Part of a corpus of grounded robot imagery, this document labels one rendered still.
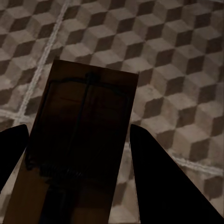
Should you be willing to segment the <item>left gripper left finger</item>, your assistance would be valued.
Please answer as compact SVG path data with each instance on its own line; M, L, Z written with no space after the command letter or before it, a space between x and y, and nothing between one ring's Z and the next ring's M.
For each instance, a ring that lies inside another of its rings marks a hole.
M0 192L26 149L28 140L25 124L0 132Z

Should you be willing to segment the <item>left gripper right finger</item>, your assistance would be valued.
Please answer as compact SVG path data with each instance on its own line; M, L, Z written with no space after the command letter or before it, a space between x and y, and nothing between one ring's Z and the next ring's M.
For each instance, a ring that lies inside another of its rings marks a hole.
M147 129L131 124L130 144L141 224L224 224Z

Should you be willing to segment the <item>mousetrap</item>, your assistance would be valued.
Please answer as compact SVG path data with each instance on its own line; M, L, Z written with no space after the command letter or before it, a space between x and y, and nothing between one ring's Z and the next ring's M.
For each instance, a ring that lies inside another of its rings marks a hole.
M108 224L138 79L53 61L2 224Z

